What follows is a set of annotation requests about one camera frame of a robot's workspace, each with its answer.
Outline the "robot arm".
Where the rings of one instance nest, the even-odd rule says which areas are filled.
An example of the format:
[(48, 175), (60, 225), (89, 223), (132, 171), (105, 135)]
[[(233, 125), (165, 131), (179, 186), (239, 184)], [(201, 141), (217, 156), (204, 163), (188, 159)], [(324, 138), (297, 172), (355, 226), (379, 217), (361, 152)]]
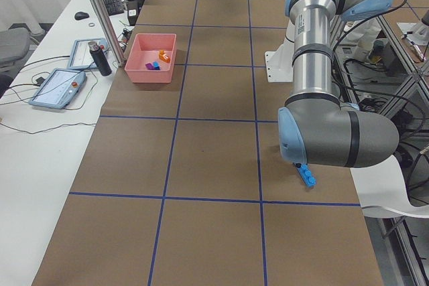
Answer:
[(335, 16), (356, 21), (385, 13), (393, 0), (286, 0), (294, 24), (293, 90), (278, 111), (281, 156), (290, 163), (369, 167), (393, 155), (394, 123), (342, 103), (332, 92)]

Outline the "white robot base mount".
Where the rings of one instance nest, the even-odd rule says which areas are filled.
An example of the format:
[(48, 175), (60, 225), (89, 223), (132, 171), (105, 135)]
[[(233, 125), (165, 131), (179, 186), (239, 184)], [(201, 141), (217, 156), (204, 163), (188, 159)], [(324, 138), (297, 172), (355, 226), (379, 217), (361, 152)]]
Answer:
[(294, 24), (289, 24), (284, 42), (274, 52), (265, 53), (265, 67), (268, 82), (292, 82), (294, 55)]

